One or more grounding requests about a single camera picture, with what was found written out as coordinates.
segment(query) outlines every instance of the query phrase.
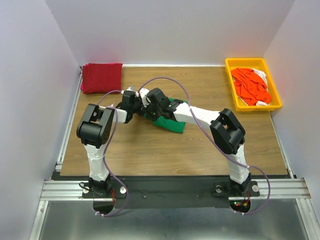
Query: metal frame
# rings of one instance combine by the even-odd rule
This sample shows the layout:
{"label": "metal frame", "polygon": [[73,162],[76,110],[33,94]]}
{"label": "metal frame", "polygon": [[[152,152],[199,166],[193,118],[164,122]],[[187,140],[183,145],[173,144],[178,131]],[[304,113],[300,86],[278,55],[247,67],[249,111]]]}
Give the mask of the metal frame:
{"label": "metal frame", "polygon": [[[74,120],[79,96],[80,85],[82,82],[82,69],[79,76],[77,90],[73,99],[71,113],[65,129],[63,141],[56,161],[55,170],[61,171],[62,164],[65,157],[66,147],[70,136],[72,123]],[[304,227],[306,229],[309,239],[320,239],[320,226],[313,210],[310,193],[303,178],[294,178],[294,173],[291,170],[286,153],[283,149],[282,142],[275,129],[274,121],[271,118],[274,132],[278,140],[284,164],[290,175],[290,179],[270,179],[271,185],[271,199],[296,199],[298,209],[300,211]],[[255,179],[259,185],[260,196],[252,197],[251,199],[266,199],[268,194],[268,185],[265,179]],[[82,189],[79,187],[80,181],[45,181],[40,195],[40,201],[35,215],[33,227],[30,234],[30,240],[38,240],[41,234],[41,229],[44,224],[46,211],[49,201],[92,201],[92,199],[82,198]],[[237,197],[230,197],[229,200],[238,200]],[[111,198],[95,198],[95,201],[111,201]]]}

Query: wooden tabletop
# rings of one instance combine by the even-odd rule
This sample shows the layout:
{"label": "wooden tabletop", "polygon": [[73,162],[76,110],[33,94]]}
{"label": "wooden tabletop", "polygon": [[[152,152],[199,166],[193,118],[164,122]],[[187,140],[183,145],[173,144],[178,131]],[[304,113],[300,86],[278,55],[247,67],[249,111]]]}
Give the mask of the wooden tabletop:
{"label": "wooden tabletop", "polygon": [[[268,112],[236,112],[224,67],[124,67],[122,89],[137,90],[147,80],[166,76],[180,81],[188,90],[193,106],[222,111],[231,109],[243,125],[244,152],[248,165],[256,165],[269,175],[287,174]],[[166,96],[185,100],[182,89],[169,80],[155,80],[145,88],[160,88]],[[62,176],[88,176],[89,163],[76,128],[89,103],[103,94],[80,94],[68,140]],[[120,94],[107,96],[101,105],[117,105]],[[135,115],[128,124],[118,124],[107,150],[106,161],[116,175],[228,175],[224,156],[210,143],[198,126],[186,124],[184,133],[174,133]]]}

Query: yellow plastic tray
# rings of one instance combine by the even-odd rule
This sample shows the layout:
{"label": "yellow plastic tray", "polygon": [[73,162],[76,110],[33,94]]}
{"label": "yellow plastic tray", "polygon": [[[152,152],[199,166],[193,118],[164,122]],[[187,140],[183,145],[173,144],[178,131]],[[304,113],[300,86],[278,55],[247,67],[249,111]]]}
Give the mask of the yellow plastic tray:
{"label": "yellow plastic tray", "polygon": [[[268,83],[268,92],[271,95],[271,103],[269,106],[247,106],[237,95],[235,84],[231,75],[231,70],[235,68],[250,68],[264,71]],[[282,107],[280,97],[267,64],[263,58],[227,58],[225,60],[225,70],[229,78],[232,97],[235,104],[235,110],[238,112],[249,111],[273,111]]]}

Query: folded red cloth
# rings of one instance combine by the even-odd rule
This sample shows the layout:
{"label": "folded red cloth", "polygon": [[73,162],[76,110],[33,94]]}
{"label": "folded red cloth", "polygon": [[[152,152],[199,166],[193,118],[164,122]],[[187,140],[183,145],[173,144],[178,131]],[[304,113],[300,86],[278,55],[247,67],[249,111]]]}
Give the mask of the folded red cloth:
{"label": "folded red cloth", "polygon": [[84,94],[105,94],[121,90],[122,63],[89,63],[82,68]]}

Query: wall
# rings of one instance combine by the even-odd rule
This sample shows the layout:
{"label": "wall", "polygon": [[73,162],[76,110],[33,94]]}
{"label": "wall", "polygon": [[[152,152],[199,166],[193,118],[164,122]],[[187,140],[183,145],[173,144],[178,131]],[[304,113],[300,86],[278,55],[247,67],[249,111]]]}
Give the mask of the wall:
{"label": "wall", "polygon": [[26,240],[54,170],[79,65],[43,0],[0,1],[0,239]]}
{"label": "wall", "polygon": [[296,0],[264,57],[283,101],[273,114],[293,172],[304,177],[320,218],[320,2]]}
{"label": "wall", "polygon": [[76,60],[224,64],[262,57],[294,0],[46,0]]}

